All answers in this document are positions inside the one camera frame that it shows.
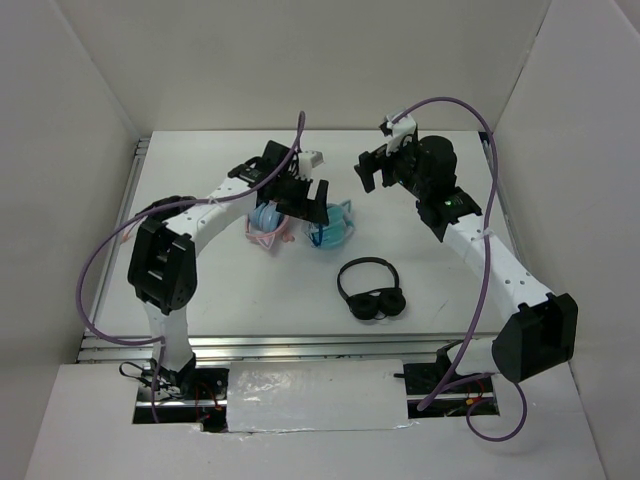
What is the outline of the teal cat ear headphones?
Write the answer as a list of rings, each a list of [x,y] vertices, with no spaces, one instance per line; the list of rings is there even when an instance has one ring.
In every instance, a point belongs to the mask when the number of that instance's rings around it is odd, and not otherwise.
[[[311,245],[320,250],[334,249],[343,245],[355,231],[350,199],[340,203],[330,203],[327,205],[327,210],[329,215],[327,226],[308,223],[304,228],[304,233]]]

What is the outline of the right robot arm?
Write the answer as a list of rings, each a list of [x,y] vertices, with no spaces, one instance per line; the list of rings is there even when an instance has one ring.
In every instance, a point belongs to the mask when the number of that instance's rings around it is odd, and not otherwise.
[[[438,385],[454,392],[476,373],[500,374],[520,383],[574,356],[578,305],[537,280],[489,228],[480,208],[457,184],[457,156],[441,136],[407,135],[399,148],[360,154],[354,169],[366,192],[381,173],[385,187],[400,185],[416,199],[422,222],[480,279],[482,300],[496,305],[503,326],[494,338],[468,336],[442,349]]]

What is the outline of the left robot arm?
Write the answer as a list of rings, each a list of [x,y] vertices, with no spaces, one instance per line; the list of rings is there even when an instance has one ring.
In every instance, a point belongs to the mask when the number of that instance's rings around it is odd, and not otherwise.
[[[231,169],[204,203],[173,196],[149,207],[136,233],[127,280],[143,304],[151,335],[163,340],[153,349],[151,366],[173,398],[189,396],[197,383],[187,305],[198,285],[198,255],[257,207],[272,206],[285,216],[327,224],[328,181],[319,181],[315,197],[308,196],[312,172],[322,161],[318,151],[270,141],[261,155]]]

